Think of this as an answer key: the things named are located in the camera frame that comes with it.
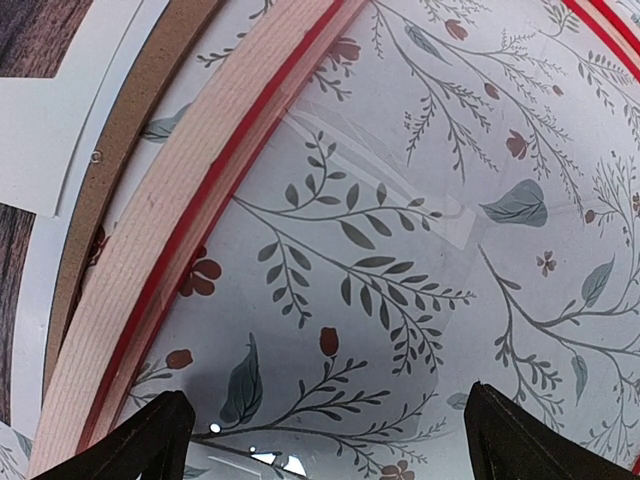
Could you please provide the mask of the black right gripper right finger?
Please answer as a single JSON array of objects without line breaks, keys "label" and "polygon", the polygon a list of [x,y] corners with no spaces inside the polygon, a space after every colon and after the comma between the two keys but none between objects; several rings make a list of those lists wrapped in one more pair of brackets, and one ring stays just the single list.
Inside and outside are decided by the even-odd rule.
[{"label": "black right gripper right finger", "polygon": [[553,431],[489,384],[472,385],[464,409],[476,479],[635,479],[631,471]]}]

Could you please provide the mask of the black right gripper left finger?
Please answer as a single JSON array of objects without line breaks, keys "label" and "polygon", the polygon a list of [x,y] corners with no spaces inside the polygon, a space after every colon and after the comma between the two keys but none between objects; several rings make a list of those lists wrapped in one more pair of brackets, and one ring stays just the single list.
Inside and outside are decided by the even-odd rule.
[{"label": "black right gripper left finger", "polygon": [[36,480],[184,478],[195,411],[181,391],[165,391],[95,445]]}]

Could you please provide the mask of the white mat board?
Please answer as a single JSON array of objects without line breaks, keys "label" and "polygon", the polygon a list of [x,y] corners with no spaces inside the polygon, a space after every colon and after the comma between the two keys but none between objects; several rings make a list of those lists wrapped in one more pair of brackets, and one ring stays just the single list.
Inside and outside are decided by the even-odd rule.
[{"label": "white mat board", "polygon": [[58,216],[164,1],[92,1],[57,73],[1,81],[1,207]]}]

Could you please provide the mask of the red wooden picture frame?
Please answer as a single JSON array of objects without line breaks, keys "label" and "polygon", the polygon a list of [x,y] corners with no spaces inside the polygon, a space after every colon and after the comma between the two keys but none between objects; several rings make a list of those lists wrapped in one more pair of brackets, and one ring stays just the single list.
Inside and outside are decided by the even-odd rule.
[{"label": "red wooden picture frame", "polygon": [[[31,478],[127,421],[127,398],[232,194],[370,1],[270,1],[184,106],[107,238],[57,361]],[[639,5],[562,1],[639,85]]]}]

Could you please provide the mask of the brown backing board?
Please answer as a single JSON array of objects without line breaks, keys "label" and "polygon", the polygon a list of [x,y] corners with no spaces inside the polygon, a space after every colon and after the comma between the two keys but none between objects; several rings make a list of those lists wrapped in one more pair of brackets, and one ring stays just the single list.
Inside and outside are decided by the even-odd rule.
[{"label": "brown backing board", "polygon": [[62,250],[47,335],[47,390],[68,332],[94,237],[142,128],[187,54],[224,3],[170,1],[151,30],[114,101],[90,154]]}]

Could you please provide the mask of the red grey photo print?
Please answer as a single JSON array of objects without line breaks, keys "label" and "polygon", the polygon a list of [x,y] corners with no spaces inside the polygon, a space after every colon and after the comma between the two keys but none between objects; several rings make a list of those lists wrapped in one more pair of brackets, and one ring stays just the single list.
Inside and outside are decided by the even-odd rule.
[{"label": "red grey photo print", "polygon": [[[88,0],[1,3],[1,75],[51,78],[87,14]],[[17,302],[35,215],[1,207],[1,421],[11,423],[11,369]]]}]

